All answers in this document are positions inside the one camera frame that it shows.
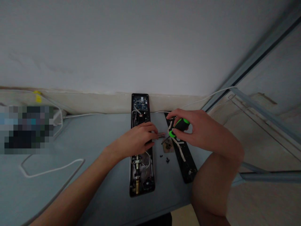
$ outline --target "electronic component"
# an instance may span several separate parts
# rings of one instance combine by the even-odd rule
[[[131,128],[151,120],[148,94],[132,94],[131,109]],[[154,190],[153,151],[150,148],[141,155],[131,157],[129,194],[135,197]]]
[[[171,153],[171,152],[175,151],[175,149],[173,148],[173,142],[172,142],[171,138],[167,139],[163,143],[163,151],[164,151],[164,153]]]

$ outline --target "forearm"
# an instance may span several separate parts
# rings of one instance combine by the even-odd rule
[[[74,225],[108,172],[120,161],[107,148],[31,225]]]

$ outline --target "green screwdriver handle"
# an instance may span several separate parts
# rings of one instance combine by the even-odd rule
[[[175,125],[175,129],[178,129],[180,131],[184,131],[186,129],[188,129],[188,126],[190,125],[190,122],[187,119],[184,118],[180,118],[180,120],[177,122],[177,124]],[[169,131],[169,135],[172,138],[175,138],[176,135],[173,133],[173,131]]]

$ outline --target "metal bar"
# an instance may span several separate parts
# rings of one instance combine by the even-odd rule
[[[280,118],[278,118],[276,115],[270,113],[268,110],[266,110],[264,107],[253,101],[249,96],[241,92],[237,88],[231,89],[231,91],[236,94],[238,97],[240,97],[244,102],[247,103],[247,105],[254,108],[256,111],[258,111],[260,114],[262,114],[264,117],[266,117],[268,120],[270,120],[272,123],[274,123],[277,127],[279,127],[283,132],[285,132],[287,135],[289,135],[292,139],[297,141],[299,144],[301,144],[301,135],[295,131],[294,129],[290,128],[285,122],[283,122]]]
[[[253,51],[252,54],[230,75],[230,78],[220,89],[236,86],[255,66],[263,60],[284,38],[294,30],[301,22],[301,1],[296,0],[279,18],[264,41]],[[210,110],[229,91],[215,94],[202,110]]]
[[[301,183],[301,171],[272,172],[269,174],[240,173],[246,181]]]
[[[242,166],[242,167],[245,167],[245,168],[247,168],[247,169],[249,169],[249,170],[252,170],[252,171],[255,172],[255,173],[259,173],[259,174],[268,174],[268,173],[270,173],[269,171],[266,171],[266,170],[264,170],[264,169],[258,168],[258,167],[256,167],[256,166],[253,166],[253,165],[251,165],[251,164],[249,164],[249,163],[245,163],[245,162],[243,162],[243,163],[241,164],[241,166]]]

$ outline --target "finger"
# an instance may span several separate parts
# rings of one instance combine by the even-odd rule
[[[137,126],[135,126],[135,127],[141,127],[141,126],[143,126],[145,124],[145,122],[143,122],[143,123],[141,123],[141,124],[139,124],[139,125],[137,125]]]
[[[152,125],[150,125],[150,126],[146,126],[146,127],[144,127],[144,128],[145,128],[145,130],[148,131],[148,132],[154,131],[155,134],[158,134],[158,129],[157,129],[157,127],[156,127],[154,124],[152,124]]]
[[[176,117],[174,122],[173,122],[173,127],[177,124],[177,122],[181,119],[181,117]]]
[[[193,122],[193,113],[191,111],[186,111],[186,110],[183,110],[183,109],[176,109],[170,113],[168,113],[167,115],[167,119],[170,119],[174,116],[177,116],[177,118],[175,120],[179,121],[180,118],[184,118],[184,119],[187,119],[190,123]]]
[[[153,125],[152,122],[144,122],[141,124],[141,126],[151,126],[151,125]]]
[[[146,145],[144,145],[145,151],[147,151],[148,149],[150,149],[152,146],[154,146],[154,142],[151,143],[147,143]]]
[[[187,141],[188,143],[190,143],[190,140],[192,139],[192,134],[182,132],[182,131],[180,131],[178,129],[173,129],[172,131],[177,136],[177,138],[179,138],[181,140],[184,140],[184,141]]]
[[[157,140],[157,139],[159,139],[159,136],[155,133],[148,133],[146,136],[146,139],[147,139],[147,141],[153,140],[153,139]]]

